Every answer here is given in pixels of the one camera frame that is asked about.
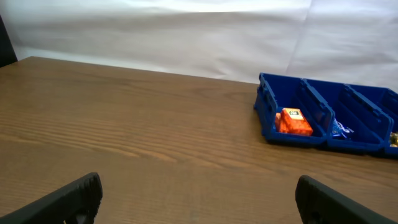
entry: plastic crate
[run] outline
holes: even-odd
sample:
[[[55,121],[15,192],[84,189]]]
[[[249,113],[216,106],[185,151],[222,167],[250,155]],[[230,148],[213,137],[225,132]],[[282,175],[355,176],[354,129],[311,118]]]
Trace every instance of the plastic crate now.
[[[354,90],[372,101],[380,107],[383,112],[390,116],[392,121],[392,131],[398,131],[398,94],[388,88],[350,85]],[[384,153],[387,155],[398,156],[398,147],[390,147],[390,133],[384,137]]]
[[[254,108],[257,109],[262,134],[269,141],[294,142],[316,146],[326,142],[326,131],[333,112],[323,98],[301,78],[261,73]],[[276,113],[283,108],[301,110],[313,129],[311,136],[280,133],[275,128]]]
[[[330,126],[327,131],[328,147],[360,152],[382,150],[393,124],[382,109],[349,85],[318,80],[307,82],[331,106],[336,120],[354,131],[350,140],[333,139],[333,126]]]

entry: wood grain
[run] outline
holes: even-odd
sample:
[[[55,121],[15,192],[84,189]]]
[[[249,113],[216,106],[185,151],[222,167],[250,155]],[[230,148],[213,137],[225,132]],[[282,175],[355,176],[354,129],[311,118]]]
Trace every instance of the wood grain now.
[[[0,215],[99,172],[96,223],[300,223],[308,174],[398,221],[398,162],[266,143],[256,85],[31,57],[0,69]]]

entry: storage bin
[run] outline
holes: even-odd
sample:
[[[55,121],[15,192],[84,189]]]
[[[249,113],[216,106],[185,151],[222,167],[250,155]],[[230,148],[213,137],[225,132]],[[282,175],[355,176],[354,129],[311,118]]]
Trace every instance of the storage bin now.
[[[354,131],[351,139],[333,138],[333,125],[327,130],[328,147],[359,152],[377,152],[385,146],[393,120],[382,109],[342,83],[307,80],[333,110],[338,122]]]
[[[322,97],[301,78],[260,73],[254,108],[262,134],[269,141],[294,142],[316,146],[326,142],[326,131],[333,112]],[[280,133],[275,128],[276,113],[283,108],[298,108],[313,129],[311,136]]]
[[[350,85],[393,119],[392,131],[398,131],[398,94],[388,88]],[[390,133],[384,137],[384,153],[398,156],[398,147],[390,147]]]

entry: blue snack bag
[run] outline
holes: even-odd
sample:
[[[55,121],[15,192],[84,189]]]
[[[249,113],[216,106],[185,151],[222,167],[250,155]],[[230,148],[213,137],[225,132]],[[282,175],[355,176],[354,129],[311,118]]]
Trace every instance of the blue snack bag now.
[[[344,125],[342,125],[335,118],[333,120],[333,127],[332,127],[332,130],[331,130],[331,134],[332,134],[333,138],[351,139],[351,137],[354,134],[354,131],[351,128],[345,127]]]

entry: blue bin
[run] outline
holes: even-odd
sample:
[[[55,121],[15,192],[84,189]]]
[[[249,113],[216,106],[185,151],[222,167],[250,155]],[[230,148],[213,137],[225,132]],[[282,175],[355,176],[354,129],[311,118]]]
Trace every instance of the blue bin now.
[[[392,129],[392,119],[362,94],[342,83],[307,80],[334,111],[337,121],[351,128],[350,140],[333,139],[331,125],[327,131],[329,147],[359,152],[381,151],[386,134]]]
[[[294,142],[316,146],[326,142],[326,131],[333,112],[322,97],[301,78],[260,73],[260,85],[254,108],[262,134],[270,141]],[[275,128],[276,113],[283,108],[298,108],[313,129],[311,136],[280,133]]]
[[[350,85],[354,90],[380,107],[392,119],[392,131],[398,131],[398,94],[388,88]],[[390,133],[384,137],[384,153],[398,156],[398,147],[390,147]]]

